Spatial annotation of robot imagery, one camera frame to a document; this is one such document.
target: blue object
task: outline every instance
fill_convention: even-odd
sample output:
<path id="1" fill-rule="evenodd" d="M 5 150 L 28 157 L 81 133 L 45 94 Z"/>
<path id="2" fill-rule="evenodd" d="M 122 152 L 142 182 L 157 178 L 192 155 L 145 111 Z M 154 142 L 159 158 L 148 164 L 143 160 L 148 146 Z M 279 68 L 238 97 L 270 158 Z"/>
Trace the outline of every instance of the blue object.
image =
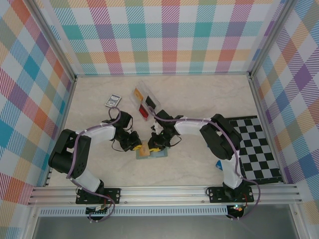
<path id="1" fill-rule="evenodd" d="M 223 171 L 223 167 L 221 166 L 220 160 L 217 161 L 216 168 L 219 168 L 221 171 Z"/>

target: green object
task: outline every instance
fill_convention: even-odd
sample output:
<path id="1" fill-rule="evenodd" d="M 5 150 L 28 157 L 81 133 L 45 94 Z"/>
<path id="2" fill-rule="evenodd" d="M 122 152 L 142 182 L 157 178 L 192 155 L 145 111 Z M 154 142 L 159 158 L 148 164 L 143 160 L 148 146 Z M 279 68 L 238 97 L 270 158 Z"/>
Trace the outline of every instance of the green object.
<path id="1" fill-rule="evenodd" d="M 167 157 L 167 148 L 159 152 L 150 152 L 149 156 L 140 156 L 140 150 L 136 150 L 136 159 L 162 158 Z"/>

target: aluminum rail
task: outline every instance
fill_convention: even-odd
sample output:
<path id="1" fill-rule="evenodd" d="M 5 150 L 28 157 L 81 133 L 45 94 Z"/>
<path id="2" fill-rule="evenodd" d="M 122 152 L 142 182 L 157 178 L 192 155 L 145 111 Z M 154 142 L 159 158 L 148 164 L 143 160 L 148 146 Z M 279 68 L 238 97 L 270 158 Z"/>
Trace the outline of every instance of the aluminum rail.
<path id="1" fill-rule="evenodd" d="M 234 203 L 210 203 L 206 195 L 211 186 L 143 186 L 120 187 L 121 198 L 117 206 L 195 206 L 233 205 Z M 299 204 L 301 196 L 294 184 L 261 185 L 259 204 Z M 35 187 L 29 200 L 30 207 L 78 207 L 75 204 L 76 187 Z M 254 198 L 258 189 L 253 186 Z"/>

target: metal bracket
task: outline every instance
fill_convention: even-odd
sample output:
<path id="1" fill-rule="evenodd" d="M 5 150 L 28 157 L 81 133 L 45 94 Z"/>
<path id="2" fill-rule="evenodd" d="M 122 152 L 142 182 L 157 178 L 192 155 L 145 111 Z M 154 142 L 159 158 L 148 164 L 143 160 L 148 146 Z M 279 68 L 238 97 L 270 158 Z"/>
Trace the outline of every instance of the metal bracket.
<path id="1" fill-rule="evenodd" d="M 235 201 L 231 201 L 225 194 L 224 187 L 209 187 L 206 189 L 210 203 L 252 203 L 254 201 L 253 191 L 251 187 L 244 187 L 241 192 L 241 197 Z"/>
<path id="2" fill-rule="evenodd" d="M 120 188 L 104 188 L 103 195 L 108 196 L 113 199 L 115 204 L 120 203 L 121 189 Z M 77 190 L 77 197 L 75 200 L 76 204 L 104 204 L 104 198 L 87 193 L 84 190 Z"/>

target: purple cable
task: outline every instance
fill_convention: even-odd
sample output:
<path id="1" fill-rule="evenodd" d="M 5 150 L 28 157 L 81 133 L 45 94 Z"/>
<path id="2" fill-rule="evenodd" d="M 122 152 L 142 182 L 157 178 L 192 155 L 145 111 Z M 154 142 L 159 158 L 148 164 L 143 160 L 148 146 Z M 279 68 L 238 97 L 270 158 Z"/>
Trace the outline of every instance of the purple cable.
<path id="1" fill-rule="evenodd" d="M 119 115 L 118 115 L 118 117 L 117 117 L 117 119 L 116 119 L 115 121 L 113 121 L 112 123 L 102 123 L 102 124 L 99 124 L 99 125 L 96 125 L 96 126 L 92 126 L 92 127 L 90 127 L 90 128 L 87 128 L 86 130 L 80 132 L 80 133 L 78 134 L 78 136 L 76 137 L 75 143 L 74 143 L 74 151 L 73 151 L 72 165 L 71 165 L 71 168 L 70 168 L 68 174 L 66 175 L 66 178 L 67 178 L 67 179 L 69 179 L 69 178 L 71 177 L 71 174 L 72 174 L 73 169 L 74 169 L 74 166 L 75 166 L 76 153 L 77 153 L 77 149 L 78 149 L 78 142 L 79 142 L 79 139 L 80 139 L 81 135 L 83 135 L 83 134 L 84 134 L 85 132 L 87 132 L 87 131 L 90 131 L 90 130 L 93 130 L 93 129 L 96 129 L 96 128 L 99 128 L 99 127 L 107 127 L 107 126 L 113 125 L 113 124 L 115 124 L 117 121 L 120 120 L 120 118 L 121 118 L 121 111 L 120 111 L 120 109 L 117 108 L 117 107 L 111 107 L 111 108 L 109 108 L 109 115 L 110 115 L 111 109 L 116 109 L 116 110 L 119 112 Z"/>
<path id="2" fill-rule="evenodd" d="M 259 201 L 260 201 L 260 196 L 261 196 L 260 186 L 259 186 L 258 183 L 256 183 L 255 181 L 249 180 L 249 179 L 247 179 L 247 178 L 244 178 L 242 175 L 240 175 L 240 174 L 238 173 L 237 170 L 238 170 L 239 158 L 238 158 L 238 154 L 237 154 L 236 148 L 235 148 L 233 142 L 231 141 L 231 139 L 230 139 L 230 138 L 228 137 L 228 135 L 226 134 L 226 132 L 225 132 L 218 124 L 216 124 L 216 123 L 214 123 L 214 122 L 212 122 L 212 121 L 210 121 L 210 120 L 207 120 L 207 119 L 205 120 L 205 119 L 191 119 L 191 118 L 187 118 L 187 119 L 171 119 L 171 120 L 170 120 L 170 119 L 166 119 L 166 120 L 165 120 L 165 119 L 161 119 L 160 117 L 157 117 L 157 116 L 155 115 L 154 110 L 153 110 L 152 107 L 149 107 L 149 110 L 150 110 L 150 112 L 151 112 L 151 115 L 152 115 L 154 118 L 156 118 L 157 120 L 163 121 L 163 122 L 194 121 L 194 122 L 206 122 L 206 123 L 210 123 L 211 125 L 215 126 L 215 127 L 225 136 L 225 138 L 227 139 L 228 143 L 230 144 L 232 150 L 234 151 L 235 158 L 236 158 L 236 164 L 235 164 L 235 173 L 236 173 L 236 175 L 237 175 L 238 177 L 242 178 L 242 179 L 243 179 L 244 181 L 246 181 L 246 182 L 255 184 L 255 185 L 257 186 L 257 188 L 258 188 L 258 198 L 257 198 L 256 204 L 254 205 L 254 207 L 252 208 L 251 211 L 249 211 L 246 215 L 242 216 L 241 218 L 243 219 L 243 218 L 247 217 L 249 214 L 251 214 L 251 213 L 255 210 L 255 208 L 257 207 L 257 205 L 258 205 L 258 203 L 259 203 Z"/>
<path id="3" fill-rule="evenodd" d="M 114 210 L 115 210 L 115 202 L 114 202 L 114 200 L 113 200 L 112 198 L 110 198 L 110 197 L 108 197 L 108 196 L 105 196 L 105 195 L 102 195 L 102 194 L 98 194 L 98 193 L 92 192 L 92 191 L 90 191 L 90 190 L 88 190 L 88 189 L 86 189 L 86 188 L 83 188 L 80 184 L 78 184 L 77 182 L 74 182 L 74 180 L 71 180 L 71 182 L 72 182 L 75 186 L 82 188 L 84 191 L 86 191 L 86 192 L 88 192 L 88 193 L 90 193 L 90 194 L 92 194 L 92 195 L 95 195 L 95 196 L 98 196 L 98 197 L 101 197 L 101 198 L 105 198 L 105 199 L 107 199 L 107 200 L 110 200 L 111 203 L 113 204 L 113 208 L 112 208 L 111 212 L 110 212 L 108 215 L 104 216 L 104 217 L 103 217 L 102 219 L 100 219 L 100 220 L 93 220 L 93 219 L 91 218 L 92 213 L 89 213 L 89 219 L 90 219 L 91 222 L 100 223 L 100 222 L 102 222 L 102 221 L 105 221 L 107 218 L 109 218 L 109 217 L 113 214 L 113 212 L 114 212 Z"/>

